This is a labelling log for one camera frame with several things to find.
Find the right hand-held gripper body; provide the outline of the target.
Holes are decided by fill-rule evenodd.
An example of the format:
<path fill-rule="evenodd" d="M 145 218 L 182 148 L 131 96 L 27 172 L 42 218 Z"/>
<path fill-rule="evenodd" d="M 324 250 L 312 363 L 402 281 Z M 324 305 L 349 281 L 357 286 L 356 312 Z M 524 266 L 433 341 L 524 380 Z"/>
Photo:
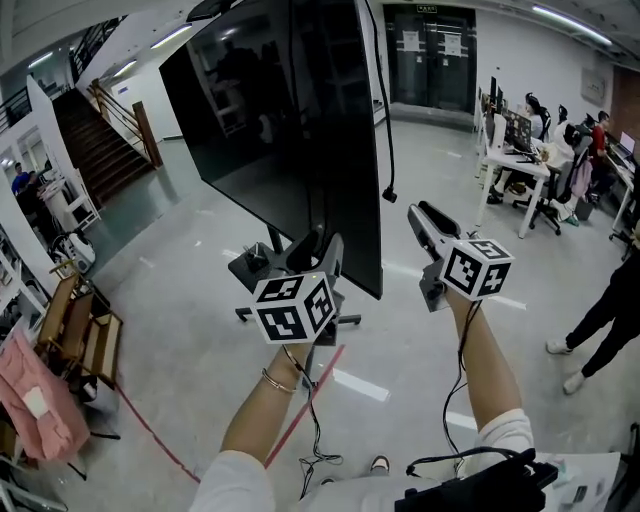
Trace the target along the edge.
<path fill-rule="evenodd" d="M 515 257 L 493 239 L 449 239 L 431 243 L 432 263 L 423 269 L 420 290 L 430 312 L 447 306 L 445 292 L 453 289 L 469 301 L 497 295 Z"/>

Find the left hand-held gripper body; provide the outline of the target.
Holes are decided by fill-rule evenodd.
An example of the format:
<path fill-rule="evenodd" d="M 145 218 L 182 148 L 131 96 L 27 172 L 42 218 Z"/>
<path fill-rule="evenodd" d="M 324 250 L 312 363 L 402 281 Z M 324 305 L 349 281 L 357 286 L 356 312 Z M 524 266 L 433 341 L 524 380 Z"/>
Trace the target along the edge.
<path fill-rule="evenodd" d="M 267 344 L 337 344 L 335 275 L 315 271 L 260 280 L 251 312 Z"/>

